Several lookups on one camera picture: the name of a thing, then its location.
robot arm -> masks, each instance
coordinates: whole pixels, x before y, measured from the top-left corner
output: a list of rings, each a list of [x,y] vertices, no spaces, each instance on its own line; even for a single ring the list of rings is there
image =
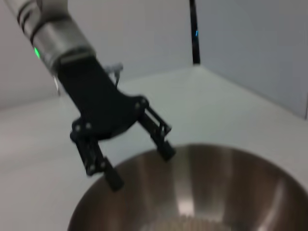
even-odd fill
[[[104,173],[115,191],[123,186],[98,141],[122,134],[136,122],[150,134],[163,159],[172,158],[175,150],[165,140],[171,128],[145,97],[129,97],[118,91],[68,13],[67,0],[5,1],[39,58],[58,77],[80,111],[70,137],[87,175]]]

green led light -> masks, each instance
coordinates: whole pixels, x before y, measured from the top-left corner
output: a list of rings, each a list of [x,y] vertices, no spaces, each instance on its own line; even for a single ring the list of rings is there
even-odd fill
[[[37,55],[37,57],[38,57],[38,58],[40,58],[39,51],[37,50],[37,48],[36,48],[36,47],[34,48],[34,52],[35,52],[35,54]]]

white tabletop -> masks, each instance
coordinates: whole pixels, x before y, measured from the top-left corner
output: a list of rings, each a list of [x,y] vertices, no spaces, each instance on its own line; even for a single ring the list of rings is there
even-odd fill
[[[223,144],[253,152],[308,189],[308,123],[202,67],[120,83],[142,93],[172,125],[174,145]],[[0,224],[6,231],[65,230],[97,179],[86,177],[69,139],[78,112],[67,97],[0,113]],[[101,143],[113,164],[154,148],[137,124]]]

metal bowl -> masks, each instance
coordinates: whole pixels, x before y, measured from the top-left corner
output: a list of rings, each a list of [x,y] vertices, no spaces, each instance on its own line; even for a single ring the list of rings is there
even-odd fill
[[[117,167],[125,187],[104,177],[81,199],[69,231],[139,231],[157,220],[189,216],[236,231],[307,231],[308,196],[275,165],[219,146],[177,148],[164,162],[157,151]]]

white wall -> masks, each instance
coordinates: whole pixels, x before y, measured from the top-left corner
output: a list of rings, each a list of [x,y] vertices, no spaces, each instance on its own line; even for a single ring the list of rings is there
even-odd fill
[[[308,2],[196,0],[205,67],[306,113]]]
[[[188,0],[69,0],[103,65],[122,81],[192,66]],[[53,79],[0,0],[0,109],[56,95]]]

